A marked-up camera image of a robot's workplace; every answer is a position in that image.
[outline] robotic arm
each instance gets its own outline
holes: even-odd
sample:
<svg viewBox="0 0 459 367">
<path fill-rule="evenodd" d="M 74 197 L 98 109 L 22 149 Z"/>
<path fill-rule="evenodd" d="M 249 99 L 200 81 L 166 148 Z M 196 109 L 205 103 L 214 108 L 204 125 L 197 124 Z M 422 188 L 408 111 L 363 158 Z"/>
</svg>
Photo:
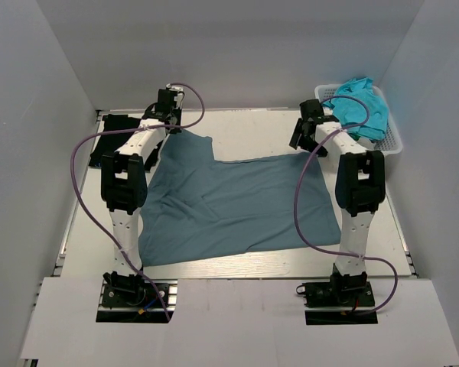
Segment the robotic arm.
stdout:
<svg viewBox="0 0 459 367">
<path fill-rule="evenodd" d="M 299 146 L 312 151 L 330 133 L 342 129 L 335 116 L 324 114 L 317 99 L 305 101 L 300 107 L 301 119 L 290 142 L 294 149 Z M 362 256 L 366 254 L 370 223 L 386 196 L 384 156 L 381 151 L 366 150 L 344 131 L 326 141 L 317 154 L 337 166 L 335 197 L 342 212 L 340 252 L 360 257 L 338 255 L 329 284 L 305 284 L 308 303 L 312 303 L 308 306 L 355 304 L 370 287 Z"/>
<path fill-rule="evenodd" d="M 160 89 L 158 101 L 146 109 L 139 127 L 160 123 L 180 126 L 183 99 L 184 91 L 179 86 L 168 85 Z M 177 132 L 180 129 L 153 128 L 135 132 L 118 150 L 102 156 L 101 196 L 109 208 L 114 236 L 137 269 L 142 268 L 138 220 L 148 192 L 145 163 L 149 162 L 150 167 L 155 165 L 163 140 L 167 134 Z M 116 246 L 114 252 L 114 271 L 120 275 L 132 274 Z"/>
</svg>

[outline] white laundry basket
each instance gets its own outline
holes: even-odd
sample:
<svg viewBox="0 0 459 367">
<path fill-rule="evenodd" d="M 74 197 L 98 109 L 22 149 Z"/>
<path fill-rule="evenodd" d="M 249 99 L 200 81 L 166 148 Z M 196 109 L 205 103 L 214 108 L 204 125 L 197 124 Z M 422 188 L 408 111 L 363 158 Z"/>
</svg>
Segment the white laundry basket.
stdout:
<svg viewBox="0 0 459 367">
<path fill-rule="evenodd" d="M 333 96 L 340 85 L 341 84 L 324 84 L 317 86 L 314 89 L 314 94 L 316 98 L 321 101 L 327 97 Z M 376 96 L 380 96 L 387 104 L 381 89 L 379 89 L 377 86 L 373 86 L 373 91 Z M 395 121 L 391 116 L 391 112 L 388 116 L 388 131 L 386 132 L 386 137 L 384 140 L 375 143 L 374 149 L 381 151 L 384 155 L 398 154 L 403 149 L 403 144 L 401 143 L 401 138 L 399 137 L 398 129 L 396 128 Z"/>
</svg>

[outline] turquoise cloth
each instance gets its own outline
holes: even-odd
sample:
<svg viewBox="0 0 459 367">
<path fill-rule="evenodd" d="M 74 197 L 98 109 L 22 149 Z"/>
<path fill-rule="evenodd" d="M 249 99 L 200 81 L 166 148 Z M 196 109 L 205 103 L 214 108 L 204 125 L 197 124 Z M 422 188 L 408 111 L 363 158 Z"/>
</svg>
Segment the turquoise cloth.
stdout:
<svg viewBox="0 0 459 367">
<path fill-rule="evenodd" d="M 170 135 L 141 210 L 143 265 L 306 247 L 292 204 L 308 156 L 221 162 L 214 160 L 211 138 L 188 131 Z M 301 230 L 311 243 L 340 242 L 316 160 L 304 176 L 299 203 Z"/>
<path fill-rule="evenodd" d="M 350 128 L 349 134 L 357 138 L 362 136 L 371 141 L 383 140 L 386 137 L 389 110 L 384 100 L 374 95 L 372 79 L 351 79 L 337 89 L 335 96 L 339 95 L 358 98 L 370 110 L 369 121 L 364 126 Z M 366 118 L 364 108 L 351 99 L 332 99 L 325 102 L 324 106 L 333 109 L 334 115 L 340 120 L 342 126 L 356 124 Z"/>
</svg>

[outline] gray wall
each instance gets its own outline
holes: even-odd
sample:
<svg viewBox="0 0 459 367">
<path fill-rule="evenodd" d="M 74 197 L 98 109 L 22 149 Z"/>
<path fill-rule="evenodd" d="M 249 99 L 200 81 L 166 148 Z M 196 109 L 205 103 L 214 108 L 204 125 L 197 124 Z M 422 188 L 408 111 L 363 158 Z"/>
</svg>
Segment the gray wall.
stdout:
<svg viewBox="0 0 459 367">
<path fill-rule="evenodd" d="M 459 352 L 459 1 L 424 3 L 381 87 L 405 146 L 389 188 Z"/>
<path fill-rule="evenodd" d="M 53 270 L 73 202 L 70 151 L 94 122 L 36 1 L 0 0 L 0 367 L 16 365 Z"/>
<path fill-rule="evenodd" d="M 317 84 L 379 81 L 422 2 L 38 0 L 97 109 L 146 107 L 170 81 L 209 107 L 297 106 Z"/>
</svg>

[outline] white panel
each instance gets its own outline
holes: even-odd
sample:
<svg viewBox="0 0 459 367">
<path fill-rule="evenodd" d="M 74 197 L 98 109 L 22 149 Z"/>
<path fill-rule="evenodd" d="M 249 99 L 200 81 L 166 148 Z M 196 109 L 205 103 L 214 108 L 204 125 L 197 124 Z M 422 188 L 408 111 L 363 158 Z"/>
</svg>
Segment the white panel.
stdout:
<svg viewBox="0 0 459 367">
<path fill-rule="evenodd" d="M 459 350 L 459 0 L 425 2 L 381 87 L 404 144 L 389 189 Z"/>
<path fill-rule="evenodd" d="M 189 123 L 198 116 L 199 112 L 185 112 L 184 120 Z M 288 142 L 298 117 L 299 111 L 211 111 L 200 124 L 190 130 L 213 139 L 215 159 L 237 161 L 295 153 L 288 146 Z M 340 208 L 334 199 L 336 171 L 328 164 L 327 159 L 321 160 L 320 164 L 340 224 Z M 151 177 L 152 174 L 147 174 L 148 182 Z M 83 198 L 94 216 L 111 229 L 109 211 L 100 197 L 99 169 L 88 170 Z M 338 250 L 338 247 L 332 245 L 327 248 Z M 367 254 L 387 258 L 396 266 L 400 275 L 411 274 L 387 199 L 374 216 L 369 231 Z M 112 255 L 111 240 L 79 208 L 68 237 L 67 258 L 62 276 L 91 276 L 111 271 Z M 145 273 L 155 279 L 322 278 L 330 275 L 334 260 L 334 256 L 310 248 L 297 248 L 147 267 Z M 377 261 L 368 261 L 366 267 L 372 276 L 391 275 L 391 269 Z"/>
<path fill-rule="evenodd" d="M 168 325 L 95 323 L 101 281 L 46 278 L 22 358 L 39 359 L 40 367 L 459 363 L 430 281 L 400 281 L 378 324 L 342 326 L 305 325 L 299 280 L 184 280 Z M 376 299 L 391 286 L 374 280 Z"/>
<path fill-rule="evenodd" d="M 140 109 L 170 81 L 221 108 L 296 106 L 318 84 L 379 80 L 423 0 L 38 2 L 94 106 Z"/>
<path fill-rule="evenodd" d="M 34 0 L 0 0 L 0 366 L 15 365 L 73 202 L 95 111 Z M 86 150 L 80 152 L 83 176 Z"/>
</svg>

